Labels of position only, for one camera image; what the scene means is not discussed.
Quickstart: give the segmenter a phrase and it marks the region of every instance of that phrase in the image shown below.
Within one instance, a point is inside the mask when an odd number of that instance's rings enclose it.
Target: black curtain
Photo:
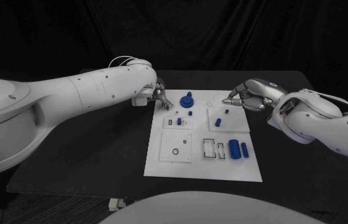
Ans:
[[[347,0],[2,0],[0,77],[63,77],[133,55],[156,69],[300,70],[319,91],[348,98],[347,5]]]

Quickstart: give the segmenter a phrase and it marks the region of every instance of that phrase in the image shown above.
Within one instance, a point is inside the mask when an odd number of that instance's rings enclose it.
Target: blue cylinder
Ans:
[[[239,142],[238,140],[231,140],[229,141],[231,144],[231,157],[238,160],[242,158],[242,153],[241,153],[241,148],[239,148]]]
[[[221,127],[221,123],[222,123],[222,119],[218,118],[218,120],[216,120],[216,126],[218,126],[218,127]]]
[[[195,105],[193,93],[189,92],[188,96],[182,97],[180,105],[186,108],[191,108]]]
[[[244,151],[244,156],[245,158],[249,158],[249,153],[248,153],[248,148],[247,148],[247,143],[242,143],[242,151]]]

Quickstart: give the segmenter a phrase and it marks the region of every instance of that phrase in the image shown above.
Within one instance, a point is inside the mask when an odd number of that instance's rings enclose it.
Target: black table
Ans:
[[[298,71],[166,71],[168,89],[234,90],[264,78],[290,92],[314,89]],[[306,214],[346,215],[348,157],[316,141],[304,145],[268,125],[272,109],[247,111],[262,183],[145,177],[155,103],[127,101],[65,121],[24,161],[11,192],[143,199],[176,191],[214,191],[272,202]]]

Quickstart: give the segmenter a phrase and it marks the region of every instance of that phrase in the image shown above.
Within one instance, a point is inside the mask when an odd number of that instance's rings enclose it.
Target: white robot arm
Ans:
[[[31,155],[70,118],[133,99],[134,106],[166,98],[152,63],[119,66],[40,82],[0,80],[0,172]]]
[[[331,150],[348,156],[348,116],[340,108],[308,89],[288,93],[283,87],[264,79],[251,79],[232,91],[224,104],[262,111],[272,106],[268,123],[303,144],[319,139]],[[321,94],[346,103],[344,99]]]

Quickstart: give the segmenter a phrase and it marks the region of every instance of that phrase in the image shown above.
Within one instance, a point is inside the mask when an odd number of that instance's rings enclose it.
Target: black backdrop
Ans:
[[[2,0],[0,7],[4,79],[68,76],[133,55],[156,69],[300,70],[319,91],[348,98],[347,0]]]

